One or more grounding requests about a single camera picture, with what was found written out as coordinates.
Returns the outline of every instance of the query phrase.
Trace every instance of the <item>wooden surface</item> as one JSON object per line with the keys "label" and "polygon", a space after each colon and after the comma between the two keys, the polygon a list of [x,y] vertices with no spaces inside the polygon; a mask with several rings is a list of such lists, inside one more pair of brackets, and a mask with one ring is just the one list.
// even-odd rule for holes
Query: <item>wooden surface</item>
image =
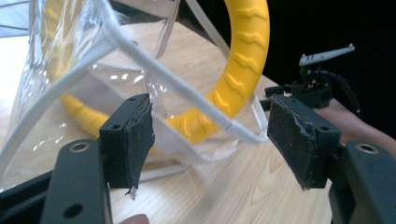
{"label": "wooden surface", "polygon": [[[108,60],[128,62],[119,52],[110,55]],[[212,79],[216,79],[211,74],[217,73],[219,69],[216,66],[221,69],[221,64],[225,62],[213,45],[179,25],[176,26],[169,48],[161,61],[177,74],[189,77],[190,83],[202,92],[210,90]],[[1,78],[1,83],[11,82],[4,73]],[[274,83],[262,77],[257,95],[262,98],[263,88],[270,85]],[[5,138],[11,108],[9,102],[14,98],[9,93],[15,94],[16,85],[12,88],[14,89],[7,92],[1,90],[0,141]],[[167,104],[174,101],[174,98],[170,99]],[[238,119],[246,125],[255,123],[249,113],[243,112]],[[42,158],[44,155],[36,153],[32,156]],[[44,166],[43,163],[49,163],[50,166],[53,164],[53,158],[43,162],[34,157],[22,157],[17,164],[22,166],[30,160],[37,169]],[[125,192],[125,189],[113,189],[110,193],[115,223],[139,213],[147,214],[150,223],[154,224],[331,221],[328,190],[302,191],[290,168],[270,141],[259,145],[239,143],[236,153],[225,161],[189,166],[185,172],[141,183],[135,200],[124,196]]]}

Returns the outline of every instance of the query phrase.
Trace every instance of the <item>transparent plastic sheet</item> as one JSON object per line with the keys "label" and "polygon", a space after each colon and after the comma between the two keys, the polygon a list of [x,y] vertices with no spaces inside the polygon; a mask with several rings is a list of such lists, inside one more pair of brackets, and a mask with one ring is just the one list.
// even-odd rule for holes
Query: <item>transparent plastic sheet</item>
{"label": "transparent plastic sheet", "polygon": [[[166,147],[166,150],[161,152],[153,150],[154,152],[148,156],[148,161],[177,158],[182,163],[192,164],[218,161],[235,152],[238,138],[224,131],[192,146],[177,131],[166,125],[165,119],[172,118],[192,107],[191,103],[180,97],[179,93],[174,92],[148,69],[136,63],[129,55],[116,49],[117,46],[112,45],[111,41],[106,40],[104,33],[108,30],[104,31],[104,29],[108,29],[106,26],[108,18],[106,13],[100,13],[102,8],[97,7],[101,6],[101,3],[64,1],[62,10],[57,12],[62,15],[62,19],[61,22],[55,24],[57,33],[53,35],[54,37],[51,37],[50,33],[53,29],[49,28],[54,24],[50,24],[52,21],[48,20],[48,16],[44,16],[46,19],[43,19],[42,12],[44,11],[45,15],[46,5],[41,5],[39,1],[34,1],[33,4],[31,7],[34,12],[31,47],[13,108],[9,133],[13,133],[26,112],[46,91],[59,84],[67,71],[76,70],[76,67],[80,66],[79,69],[84,70],[83,76],[80,76],[78,81],[75,81],[75,84],[63,93],[73,94],[84,104],[105,114],[110,115],[129,96],[142,92],[150,93],[153,103],[154,128],[161,132],[156,133],[156,148],[162,150]],[[134,22],[133,18],[121,15],[118,18],[132,19],[125,22],[128,24],[122,25],[124,35],[138,43],[172,72],[180,75],[202,95],[205,95],[219,79],[226,59],[214,45],[208,44],[207,40],[196,34],[184,35],[183,30],[186,28],[181,24],[173,23],[176,9],[177,2],[174,3],[173,10],[169,11],[166,18],[158,18],[148,14],[147,11],[139,11],[139,13],[148,14],[148,21]],[[70,12],[80,13],[76,16],[70,15]],[[170,31],[173,33],[168,44],[167,38]],[[91,53],[91,51],[96,52],[92,50],[95,48],[101,50],[96,55],[97,58],[92,57],[95,54]],[[212,55],[207,59],[208,51],[216,52],[218,56]],[[49,74],[49,71],[61,72]],[[254,97],[244,110],[244,113],[250,113],[256,117],[258,113],[261,113]],[[66,113],[57,97],[52,104],[49,103],[45,111],[34,128],[23,139],[22,144],[15,148],[15,156],[7,163],[7,169],[1,178],[0,189],[8,189],[50,170],[54,165],[58,150],[63,145],[75,139],[92,137]],[[257,129],[253,131],[257,135],[266,135],[265,117],[259,115],[258,121]],[[186,151],[186,148],[192,147],[194,148],[192,153],[190,151],[190,153],[180,154],[180,151]]]}

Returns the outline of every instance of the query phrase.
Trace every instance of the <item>yellow ring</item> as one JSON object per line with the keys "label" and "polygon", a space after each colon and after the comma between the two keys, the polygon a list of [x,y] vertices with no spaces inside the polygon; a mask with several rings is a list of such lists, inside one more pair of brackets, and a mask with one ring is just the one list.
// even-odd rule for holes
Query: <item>yellow ring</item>
{"label": "yellow ring", "polygon": [[[230,56],[219,82],[206,98],[233,118],[253,94],[262,74],[269,45],[269,13],[265,0],[225,0],[225,3],[232,27]],[[59,67],[49,70],[64,71]],[[61,100],[68,113],[85,131],[96,137],[99,135],[99,128],[108,115],[89,108],[71,95],[64,95]],[[215,122],[196,108],[166,121],[192,143],[201,142],[219,130]]]}

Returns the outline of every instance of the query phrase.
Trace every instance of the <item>clear plastic bag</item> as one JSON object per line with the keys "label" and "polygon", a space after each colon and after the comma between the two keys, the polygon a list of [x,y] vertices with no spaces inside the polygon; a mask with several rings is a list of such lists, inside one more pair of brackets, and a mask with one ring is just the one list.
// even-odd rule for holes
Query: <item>clear plastic bag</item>
{"label": "clear plastic bag", "polygon": [[[100,119],[79,123],[64,99],[69,96],[105,119],[124,99],[148,92],[157,135],[148,162],[212,162],[236,151],[239,137],[229,132],[243,129],[245,121],[227,119],[204,97],[227,63],[224,52],[175,22],[178,0],[131,1],[129,17],[111,10],[105,0],[31,4],[31,45],[0,154],[0,189],[52,169],[66,143],[97,137]],[[167,121],[193,106],[225,119],[218,125],[228,130],[192,144]],[[266,118],[254,96],[244,110],[257,118],[253,132],[264,141]]]}

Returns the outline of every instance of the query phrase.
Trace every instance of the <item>wooden table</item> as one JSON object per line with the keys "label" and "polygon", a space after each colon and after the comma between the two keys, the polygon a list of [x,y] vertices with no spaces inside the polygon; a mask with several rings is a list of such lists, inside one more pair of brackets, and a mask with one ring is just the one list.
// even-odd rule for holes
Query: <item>wooden table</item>
{"label": "wooden table", "polygon": [[[176,43],[182,49],[200,46],[202,51],[181,52],[180,47],[174,47]],[[210,89],[206,83],[210,78],[194,76],[207,75],[205,70],[211,65],[201,66],[203,59],[204,63],[214,64],[219,58],[224,60],[215,51],[209,42],[177,25],[161,61],[177,74],[189,72],[192,84]],[[115,55],[109,60],[124,60],[118,53]],[[4,73],[1,79],[1,83],[11,82]],[[263,97],[263,88],[271,85],[275,84],[262,77],[257,95]],[[1,90],[0,143],[5,138],[10,102],[17,87],[12,88]],[[251,116],[242,114],[239,118],[254,123]],[[327,193],[328,188],[302,191],[278,150],[268,141],[258,145],[239,143],[236,153],[225,161],[193,165],[185,172],[143,182],[134,201],[124,196],[125,189],[113,189],[111,204],[115,223],[139,213],[147,214],[151,223],[330,223]]]}

